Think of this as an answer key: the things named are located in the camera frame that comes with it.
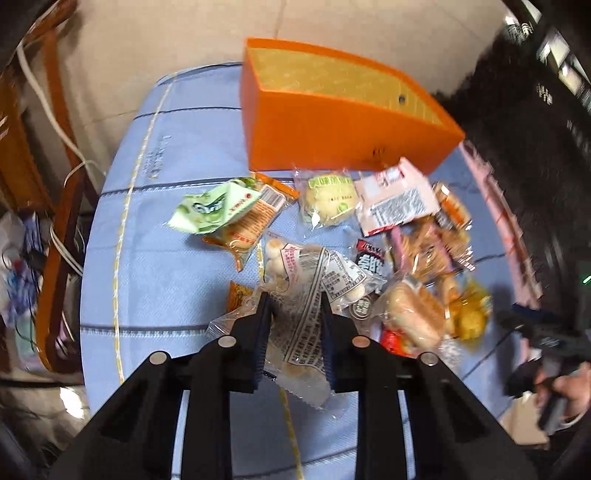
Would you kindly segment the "person's right hand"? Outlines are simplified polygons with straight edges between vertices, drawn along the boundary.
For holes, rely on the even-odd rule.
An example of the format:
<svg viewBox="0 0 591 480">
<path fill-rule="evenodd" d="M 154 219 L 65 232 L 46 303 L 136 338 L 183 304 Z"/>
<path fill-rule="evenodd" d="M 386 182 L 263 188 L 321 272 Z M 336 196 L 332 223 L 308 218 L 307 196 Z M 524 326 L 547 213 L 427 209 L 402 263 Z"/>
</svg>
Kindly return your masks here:
<svg viewBox="0 0 591 480">
<path fill-rule="evenodd" d="M 551 394 L 560 394 L 567 403 L 558 430 L 569 428 L 585 415 L 590 405 L 590 363 L 583 362 L 571 375 L 557 377 L 551 387 L 544 383 L 548 377 L 549 375 L 540 367 L 534 380 L 536 408 L 542 412 Z"/>
</svg>

